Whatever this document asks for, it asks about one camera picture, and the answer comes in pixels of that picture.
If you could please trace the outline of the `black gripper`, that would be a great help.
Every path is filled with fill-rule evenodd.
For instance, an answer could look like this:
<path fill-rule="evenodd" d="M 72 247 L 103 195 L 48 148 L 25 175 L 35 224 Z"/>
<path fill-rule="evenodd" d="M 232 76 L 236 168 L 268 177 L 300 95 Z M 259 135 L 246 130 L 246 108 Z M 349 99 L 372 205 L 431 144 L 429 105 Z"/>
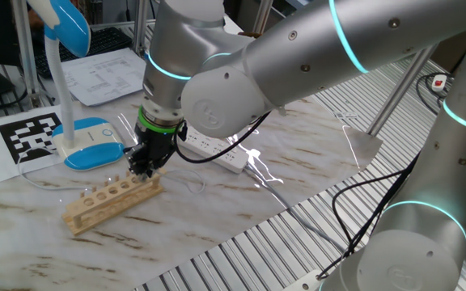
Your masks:
<path fill-rule="evenodd" d="M 137 145 L 125 149 L 129 171 L 150 178 L 155 170 L 163 167 L 176 151 L 176 137 L 184 136 L 185 123 L 185 120 L 178 120 L 175 125 L 163 127 L 148 120 L 137 120 Z M 147 163 L 145 151 L 149 151 Z"/>

